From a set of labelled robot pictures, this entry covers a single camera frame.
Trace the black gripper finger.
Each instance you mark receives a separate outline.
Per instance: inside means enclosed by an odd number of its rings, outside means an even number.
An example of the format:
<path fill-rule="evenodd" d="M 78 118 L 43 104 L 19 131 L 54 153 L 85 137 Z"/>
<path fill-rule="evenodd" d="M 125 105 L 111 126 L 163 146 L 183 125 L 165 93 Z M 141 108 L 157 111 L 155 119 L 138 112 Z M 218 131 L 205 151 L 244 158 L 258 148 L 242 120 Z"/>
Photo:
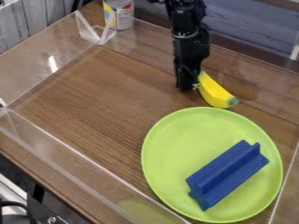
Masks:
<path fill-rule="evenodd" d="M 202 63 L 189 63 L 185 66 L 189 77 L 189 88 L 195 89 L 199 84 L 199 75 L 202 73 Z"/>
<path fill-rule="evenodd" d="M 175 76 L 177 76 L 177 87 L 179 89 L 186 89 L 187 82 L 185 79 L 185 68 L 178 59 L 174 59 L 174 68 L 175 68 Z"/>

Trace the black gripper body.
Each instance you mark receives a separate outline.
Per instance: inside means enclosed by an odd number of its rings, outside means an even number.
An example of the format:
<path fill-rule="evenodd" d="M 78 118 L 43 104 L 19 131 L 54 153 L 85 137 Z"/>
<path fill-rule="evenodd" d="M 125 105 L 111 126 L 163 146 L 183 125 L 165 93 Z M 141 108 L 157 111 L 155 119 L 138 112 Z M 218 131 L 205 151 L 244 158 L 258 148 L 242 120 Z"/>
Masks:
<path fill-rule="evenodd" d="M 173 35 L 174 64 L 185 67 L 190 72 L 202 70 L 202 62 L 211 54 L 211 31 L 202 25 L 193 34 Z"/>

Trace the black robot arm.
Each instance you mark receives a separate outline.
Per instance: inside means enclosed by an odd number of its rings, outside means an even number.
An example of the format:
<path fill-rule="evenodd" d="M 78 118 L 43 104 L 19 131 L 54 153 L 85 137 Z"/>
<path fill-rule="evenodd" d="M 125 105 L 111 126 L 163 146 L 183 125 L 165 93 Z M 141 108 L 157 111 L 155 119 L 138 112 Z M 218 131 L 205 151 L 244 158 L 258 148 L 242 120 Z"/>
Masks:
<path fill-rule="evenodd" d="M 171 21 L 177 87 L 189 91 L 199 85 L 202 62 L 211 54 L 211 30 L 205 24 L 203 0 L 149 0 L 165 4 Z"/>

